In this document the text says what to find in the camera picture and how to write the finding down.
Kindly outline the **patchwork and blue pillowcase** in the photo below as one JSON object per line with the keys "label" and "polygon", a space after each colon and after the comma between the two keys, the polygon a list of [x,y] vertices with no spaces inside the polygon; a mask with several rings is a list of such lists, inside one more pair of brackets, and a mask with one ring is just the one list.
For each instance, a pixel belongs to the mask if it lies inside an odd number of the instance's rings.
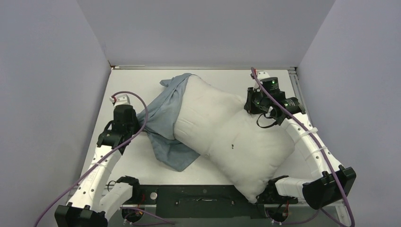
{"label": "patchwork and blue pillowcase", "polygon": [[143,110],[137,114],[140,125],[151,142],[158,161],[175,171],[181,172],[200,155],[174,137],[174,125],[181,110],[183,95],[190,73],[160,81],[164,90],[147,106],[148,121]]}

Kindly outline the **cream white pillow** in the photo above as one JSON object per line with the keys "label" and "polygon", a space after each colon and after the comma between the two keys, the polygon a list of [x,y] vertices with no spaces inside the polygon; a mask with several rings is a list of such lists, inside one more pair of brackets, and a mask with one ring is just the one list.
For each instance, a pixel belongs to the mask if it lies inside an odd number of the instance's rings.
{"label": "cream white pillow", "polygon": [[174,137],[207,157],[250,203],[256,203],[295,145],[281,127],[257,125],[257,115],[245,111],[244,104],[244,98],[189,76]]}

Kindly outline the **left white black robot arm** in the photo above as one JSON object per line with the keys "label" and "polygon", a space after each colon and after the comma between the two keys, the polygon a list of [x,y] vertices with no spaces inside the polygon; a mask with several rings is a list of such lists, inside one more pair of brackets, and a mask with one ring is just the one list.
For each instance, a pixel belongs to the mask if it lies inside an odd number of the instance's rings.
{"label": "left white black robot arm", "polygon": [[59,205],[55,211],[59,227],[106,227],[122,203],[139,201],[141,190],[135,187],[139,181],[129,176],[121,177],[116,188],[102,195],[113,168],[139,130],[133,106],[116,105],[113,120],[99,135],[92,163],[79,181],[78,189],[66,205]]}

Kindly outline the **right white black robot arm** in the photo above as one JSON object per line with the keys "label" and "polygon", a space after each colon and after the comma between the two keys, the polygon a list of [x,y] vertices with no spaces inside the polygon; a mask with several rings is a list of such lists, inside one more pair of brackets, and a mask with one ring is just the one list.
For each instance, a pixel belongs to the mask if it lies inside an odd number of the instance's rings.
{"label": "right white black robot arm", "polygon": [[249,87],[244,109],[249,114],[273,119],[270,127],[284,129],[311,172],[310,180],[287,175],[269,180],[267,196],[272,202],[285,197],[304,199],[312,209],[319,210],[349,194],[357,176],[354,169],[345,168],[331,154],[310,123],[304,106],[296,97],[286,97],[277,77],[262,79],[260,86]]}

